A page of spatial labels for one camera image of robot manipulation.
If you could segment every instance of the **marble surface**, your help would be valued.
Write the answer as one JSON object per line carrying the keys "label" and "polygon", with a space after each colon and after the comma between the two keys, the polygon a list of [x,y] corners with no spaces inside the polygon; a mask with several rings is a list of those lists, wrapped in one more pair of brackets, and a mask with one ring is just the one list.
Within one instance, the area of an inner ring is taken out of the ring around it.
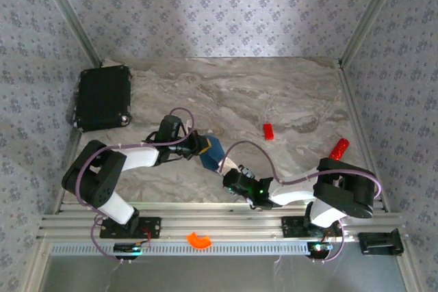
{"label": "marble surface", "polygon": [[[224,149],[250,140],[268,151],[279,176],[311,169],[328,156],[340,137],[351,145],[343,160],[363,165],[339,86],[338,70],[323,59],[234,58],[119,61],[133,74],[131,113],[124,128],[82,135],[79,151],[93,139],[133,144],[156,131],[178,106],[195,115],[200,134],[215,135]],[[114,64],[105,61],[106,65]],[[176,113],[185,122],[189,117]],[[274,128],[265,141],[263,124]],[[239,145],[230,158],[258,177],[271,176],[263,155]],[[222,187],[222,177],[204,169],[199,158],[123,172],[116,191],[130,202],[238,202]],[[75,201],[67,193],[65,201]]]}

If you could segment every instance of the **black box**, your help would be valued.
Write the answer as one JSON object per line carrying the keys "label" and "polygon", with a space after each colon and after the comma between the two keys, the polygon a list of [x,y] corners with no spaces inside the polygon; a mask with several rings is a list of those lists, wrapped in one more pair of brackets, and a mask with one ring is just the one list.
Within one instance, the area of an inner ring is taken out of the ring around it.
{"label": "black box", "polygon": [[131,121],[131,73],[124,65],[81,72],[73,125],[80,131],[127,126]]}

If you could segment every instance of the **blue object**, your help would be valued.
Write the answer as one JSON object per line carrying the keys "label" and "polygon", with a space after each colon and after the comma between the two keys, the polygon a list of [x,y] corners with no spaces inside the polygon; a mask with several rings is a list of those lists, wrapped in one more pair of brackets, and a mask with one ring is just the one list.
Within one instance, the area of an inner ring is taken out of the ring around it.
{"label": "blue object", "polygon": [[219,162],[221,162],[225,157],[225,151],[220,143],[219,139],[210,135],[205,135],[204,137],[208,138],[211,143],[211,148],[199,155],[201,158],[201,162],[203,163],[203,167],[205,169],[216,172],[219,168]]}

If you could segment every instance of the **patterned wallpaper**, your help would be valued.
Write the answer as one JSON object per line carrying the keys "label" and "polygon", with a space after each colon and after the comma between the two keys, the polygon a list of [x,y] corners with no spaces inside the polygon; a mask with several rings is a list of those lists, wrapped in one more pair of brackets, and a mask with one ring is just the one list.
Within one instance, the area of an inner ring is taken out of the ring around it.
{"label": "patterned wallpaper", "polygon": [[101,58],[339,58],[369,0],[69,0]]}
{"label": "patterned wallpaper", "polygon": [[0,291],[15,291],[62,177],[66,110],[90,63],[53,0],[0,0]]}
{"label": "patterned wallpaper", "polygon": [[438,0],[388,0],[348,69],[392,210],[438,291]]}

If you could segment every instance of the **red block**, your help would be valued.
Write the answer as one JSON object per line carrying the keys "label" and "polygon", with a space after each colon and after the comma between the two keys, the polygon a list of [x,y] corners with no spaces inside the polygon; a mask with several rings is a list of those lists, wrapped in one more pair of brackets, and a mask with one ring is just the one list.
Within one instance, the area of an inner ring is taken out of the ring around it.
{"label": "red block", "polygon": [[342,156],[344,155],[349,145],[350,142],[348,140],[346,140],[345,138],[341,138],[328,157],[339,161],[340,159],[342,159]]}
{"label": "red block", "polygon": [[265,123],[263,125],[263,131],[265,132],[265,140],[274,139],[274,131],[272,130],[272,125],[270,123]]}

